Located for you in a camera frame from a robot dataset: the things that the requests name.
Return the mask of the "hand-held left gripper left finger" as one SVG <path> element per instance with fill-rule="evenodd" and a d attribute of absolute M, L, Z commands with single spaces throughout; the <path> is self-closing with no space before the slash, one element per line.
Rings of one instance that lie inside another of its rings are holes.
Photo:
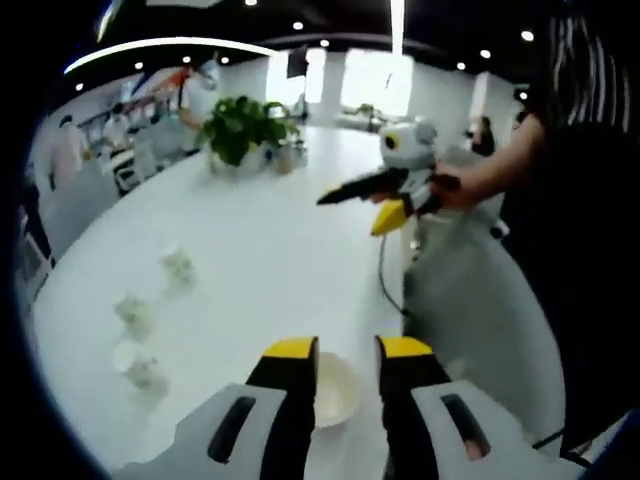
<path fill-rule="evenodd" d="M 229 384 L 176 426 L 154 459 L 117 479 L 301 479 L 315 428 L 318 340 L 272 344 L 243 384 Z"/>

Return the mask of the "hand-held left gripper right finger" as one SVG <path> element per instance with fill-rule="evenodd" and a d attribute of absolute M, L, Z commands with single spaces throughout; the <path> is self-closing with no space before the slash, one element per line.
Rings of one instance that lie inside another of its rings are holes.
<path fill-rule="evenodd" d="M 382 423 L 397 479 L 578 479 L 581 463 L 528 444 L 521 423 L 468 381 L 452 381 L 430 346 L 378 336 Z"/>

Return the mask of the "person's right hand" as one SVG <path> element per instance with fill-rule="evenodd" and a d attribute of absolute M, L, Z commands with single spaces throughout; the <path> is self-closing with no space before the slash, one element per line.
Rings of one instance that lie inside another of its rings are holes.
<path fill-rule="evenodd" d="M 437 181 L 437 178 L 442 176 L 456 177 L 459 181 L 459 187 L 456 189 L 446 188 Z M 430 189 L 440 199 L 442 207 L 449 210 L 468 211 L 481 201 L 477 175 L 471 168 L 459 168 L 455 165 L 438 162 L 430 182 Z"/>

